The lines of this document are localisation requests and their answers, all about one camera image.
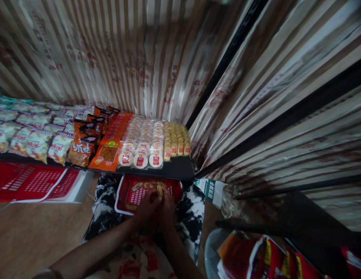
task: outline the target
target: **black metal pole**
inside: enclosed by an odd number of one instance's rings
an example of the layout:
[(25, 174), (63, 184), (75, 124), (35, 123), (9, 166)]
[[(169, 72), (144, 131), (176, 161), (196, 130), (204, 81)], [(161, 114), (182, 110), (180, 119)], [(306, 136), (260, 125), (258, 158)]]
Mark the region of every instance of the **black metal pole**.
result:
[(264, 126), (254, 135), (196, 173), (195, 180), (228, 164), (359, 85), (361, 85), (361, 59)]
[(246, 196), (239, 196), (239, 197), (236, 197), (235, 200), (247, 200), (247, 199), (251, 199), (251, 198), (262, 198), (262, 197), (266, 197), (266, 196), (287, 194), (289, 192), (294, 192), (294, 191), (307, 191), (307, 190), (321, 189), (321, 188), (325, 188), (325, 187), (340, 186), (340, 185), (344, 185), (347, 183), (356, 183), (356, 182), (361, 182), (361, 174), (354, 175), (354, 176), (346, 176), (346, 177), (341, 177), (341, 178), (336, 178), (336, 179), (331, 179), (331, 180), (326, 180), (326, 181), (320, 181), (320, 182), (315, 182), (315, 183), (309, 183), (309, 184), (304, 184), (304, 185), (299, 185), (299, 186), (293, 186), (293, 187), (288, 187), (288, 188), (284, 188), (284, 189), (277, 189), (277, 190), (272, 190), (272, 191), (267, 191), (267, 192), (259, 192), (259, 193), (246, 195)]
[(216, 87), (219, 80), (226, 71), (228, 65), (231, 63), (236, 52), (240, 48), (241, 44), (243, 43), (246, 36), (253, 27), (255, 21), (257, 20), (262, 10), (264, 9), (265, 5), (267, 4), (267, 1), (268, 0), (254, 0), (254, 2), (251, 4), (246, 16), (244, 17), (242, 23), (237, 29), (235, 35), (233, 36), (230, 45), (228, 46), (226, 52), (224, 53), (222, 59), (220, 60), (218, 67), (214, 71), (209, 83), (207, 84), (203, 94), (201, 95), (200, 100), (197, 102), (195, 109), (193, 110), (191, 116), (189, 117), (188, 122), (185, 125), (188, 130), (191, 128), (193, 122), (195, 122), (198, 114), (204, 107), (205, 103), (209, 99), (214, 88)]

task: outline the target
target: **forearm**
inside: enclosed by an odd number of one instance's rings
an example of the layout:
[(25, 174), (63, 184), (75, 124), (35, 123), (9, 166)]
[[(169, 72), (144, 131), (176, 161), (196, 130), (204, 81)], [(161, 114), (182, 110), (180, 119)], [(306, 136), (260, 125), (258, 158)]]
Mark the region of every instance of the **forearm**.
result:
[(138, 222), (130, 218), (72, 250), (50, 268), (63, 279), (85, 278), (95, 263), (114, 252), (138, 227)]
[(166, 242), (167, 252), (170, 257), (170, 264), (173, 267), (177, 278), (203, 278), (201, 272), (184, 247), (175, 230), (175, 227), (169, 226), (163, 231), (163, 234)]

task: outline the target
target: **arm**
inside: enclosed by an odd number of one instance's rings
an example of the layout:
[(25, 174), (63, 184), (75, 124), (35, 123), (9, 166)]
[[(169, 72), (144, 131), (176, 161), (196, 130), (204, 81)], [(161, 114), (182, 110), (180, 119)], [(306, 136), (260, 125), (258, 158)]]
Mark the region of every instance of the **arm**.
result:
[(169, 261), (179, 279), (203, 278), (201, 272), (185, 249), (174, 227), (175, 205), (168, 190), (164, 191), (164, 204), (160, 225), (165, 238)]
[(90, 275), (96, 263), (113, 253), (121, 243), (149, 220), (162, 200), (161, 197), (157, 197), (151, 202), (151, 196), (154, 194), (157, 194), (157, 190), (148, 191), (132, 218), (72, 250), (50, 269), (63, 279), (85, 278)]

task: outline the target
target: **wooden floor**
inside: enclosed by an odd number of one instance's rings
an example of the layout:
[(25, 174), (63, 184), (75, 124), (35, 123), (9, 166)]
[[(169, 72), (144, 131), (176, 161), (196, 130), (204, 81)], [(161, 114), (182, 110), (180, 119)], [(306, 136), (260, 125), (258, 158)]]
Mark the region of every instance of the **wooden floor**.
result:
[[(89, 192), (94, 195), (97, 176)], [(93, 199), (82, 204), (12, 204), (0, 213), (0, 279), (31, 278), (77, 247), (92, 217)], [(210, 202), (205, 218), (199, 254), (199, 268), (205, 275), (206, 238), (221, 219)]]

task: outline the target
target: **fabric wall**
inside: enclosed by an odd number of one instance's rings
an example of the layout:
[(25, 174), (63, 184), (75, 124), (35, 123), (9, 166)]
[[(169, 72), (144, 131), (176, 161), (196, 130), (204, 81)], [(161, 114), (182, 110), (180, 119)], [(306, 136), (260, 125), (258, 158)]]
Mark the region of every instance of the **fabric wall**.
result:
[(0, 0), (0, 93), (185, 123), (251, 2)]
[[(361, 1), (269, 1), (192, 126), (199, 169), (359, 59)], [(208, 178), (229, 183), (227, 191), (238, 196), (360, 173), (361, 86)], [(361, 230), (361, 184), (308, 196), (349, 228)], [(226, 197), (229, 212), (231, 198)], [(247, 208), (275, 219), (281, 202), (274, 197), (235, 202), (233, 208), (244, 219), (255, 219)]]

